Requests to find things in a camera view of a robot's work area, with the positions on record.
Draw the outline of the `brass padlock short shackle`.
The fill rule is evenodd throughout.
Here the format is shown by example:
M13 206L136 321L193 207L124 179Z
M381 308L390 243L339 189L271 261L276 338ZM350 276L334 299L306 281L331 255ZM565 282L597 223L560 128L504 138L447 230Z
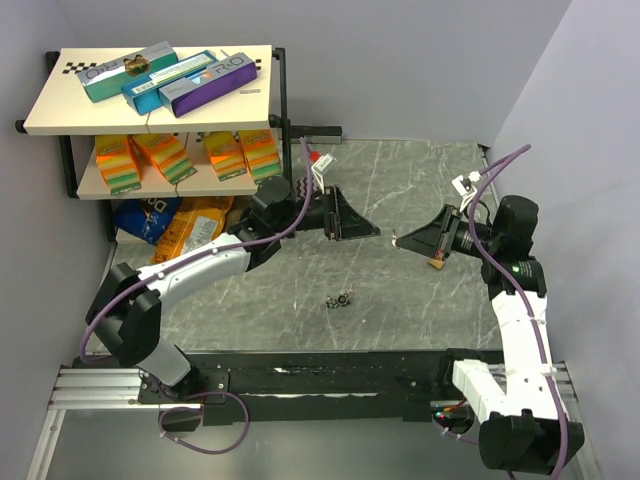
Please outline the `brass padlock short shackle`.
M445 265L445 259L437 256L428 260L428 264L436 270L441 270Z

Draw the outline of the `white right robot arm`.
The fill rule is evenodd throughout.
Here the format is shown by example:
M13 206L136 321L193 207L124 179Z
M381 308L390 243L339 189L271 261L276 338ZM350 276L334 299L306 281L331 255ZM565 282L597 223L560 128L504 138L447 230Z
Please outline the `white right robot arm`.
M478 447L487 468L557 478L583 446L584 429L567 417L552 364L547 286L530 253L538 212L535 202L508 195L484 225L444 205L430 223L393 243L431 260L453 252L481 259L501 335L504 380L495 379L480 354L450 349L436 376L438 390L468 402L480 424Z

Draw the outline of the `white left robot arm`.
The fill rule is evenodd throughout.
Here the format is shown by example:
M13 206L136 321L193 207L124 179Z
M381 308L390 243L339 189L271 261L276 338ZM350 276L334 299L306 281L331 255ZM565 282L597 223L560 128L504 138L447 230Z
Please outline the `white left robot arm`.
M84 336L96 336L119 366L154 376L172 400L187 401L198 387L197 369L162 338L164 312L210 284L257 268L279 251L282 238L309 230L335 241L380 233L338 187L299 200L284 177L274 176L258 187L240 221L209 243L157 265L111 267L87 313Z

